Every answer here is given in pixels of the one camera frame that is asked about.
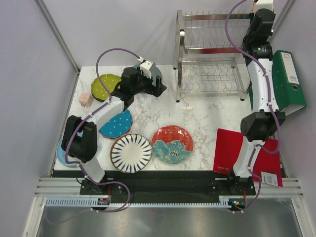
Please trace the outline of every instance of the white table surface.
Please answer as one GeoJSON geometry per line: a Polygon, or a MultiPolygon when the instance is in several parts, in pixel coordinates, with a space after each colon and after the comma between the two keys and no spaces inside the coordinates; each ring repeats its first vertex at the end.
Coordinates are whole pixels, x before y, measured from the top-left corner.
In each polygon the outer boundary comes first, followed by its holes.
{"type": "MultiPolygon", "coordinates": [[[[99,73],[121,76],[126,67],[101,66],[99,73]]],[[[190,96],[176,103],[176,71],[171,65],[157,67],[162,73],[162,82],[167,86],[167,90],[159,98],[145,93],[135,96],[134,103],[128,108],[133,116],[133,125],[129,133],[143,135],[151,141],[153,134],[160,127],[178,125],[190,132],[195,147],[193,155],[182,164],[168,165],[152,156],[144,170],[212,170],[217,129],[240,132],[241,119],[251,113],[249,97],[242,102],[239,96],[190,96]]],[[[240,74],[243,80],[249,80],[247,71],[240,70],[240,74]]],[[[79,103],[81,93],[91,93],[90,85],[95,78],[94,66],[82,67],[69,116],[85,116],[101,104],[94,100],[90,108],[84,108],[79,103]]],[[[102,148],[96,154],[104,170],[116,170],[110,161],[113,142],[112,139],[102,138],[102,148]]],[[[77,169],[79,168],[68,168],[56,159],[54,170],[77,169]]]]}

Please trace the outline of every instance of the white sticker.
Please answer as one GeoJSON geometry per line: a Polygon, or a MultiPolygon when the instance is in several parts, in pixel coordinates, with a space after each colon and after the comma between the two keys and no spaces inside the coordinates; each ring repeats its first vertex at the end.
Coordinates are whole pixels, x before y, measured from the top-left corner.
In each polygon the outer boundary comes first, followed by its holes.
{"type": "Polygon", "coordinates": [[[261,182],[264,184],[270,184],[274,186],[277,185],[277,175],[276,174],[270,174],[266,172],[261,172],[261,182]]]}
{"type": "Polygon", "coordinates": [[[282,52],[281,55],[288,82],[299,85],[291,54],[282,52]]]}

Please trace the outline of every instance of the yellow-green plate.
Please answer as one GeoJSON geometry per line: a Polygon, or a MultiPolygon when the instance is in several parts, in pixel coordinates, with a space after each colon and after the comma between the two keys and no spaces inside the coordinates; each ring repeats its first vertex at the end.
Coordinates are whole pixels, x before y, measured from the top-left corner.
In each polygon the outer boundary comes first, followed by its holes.
{"type": "MultiPolygon", "coordinates": [[[[113,74],[103,74],[100,78],[111,93],[114,91],[117,83],[121,81],[119,76],[113,74]]],[[[105,101],[109,97],[98,78],[94,79],[93,83],[91,83],[91,94],[96,100],[101,102],[105,101]]]]}

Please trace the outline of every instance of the flower pattern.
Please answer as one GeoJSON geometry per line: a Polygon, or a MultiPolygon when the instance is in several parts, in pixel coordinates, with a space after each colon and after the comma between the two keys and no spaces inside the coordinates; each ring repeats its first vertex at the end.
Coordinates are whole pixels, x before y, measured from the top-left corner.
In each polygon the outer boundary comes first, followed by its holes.
{"type": "Polygon", "coordinates": [[[178,140],[168,142],[157,140],[153,145],[153,153],[159,160],[168,164],[179,164],[185,161],[192,152],[185,150],[185,145],[178,140]]]}

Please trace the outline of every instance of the white striped plate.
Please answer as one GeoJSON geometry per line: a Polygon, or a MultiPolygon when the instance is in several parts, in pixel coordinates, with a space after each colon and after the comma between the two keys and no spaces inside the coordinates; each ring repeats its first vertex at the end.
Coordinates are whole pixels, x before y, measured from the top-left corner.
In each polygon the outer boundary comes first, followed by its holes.
{"type": "Polygon", "coordinates": [[[135,173],[149,163],[152,147],[142,135],[126,134],[114,142],[110,154],[116,169],[123,173],[135,173]]]}

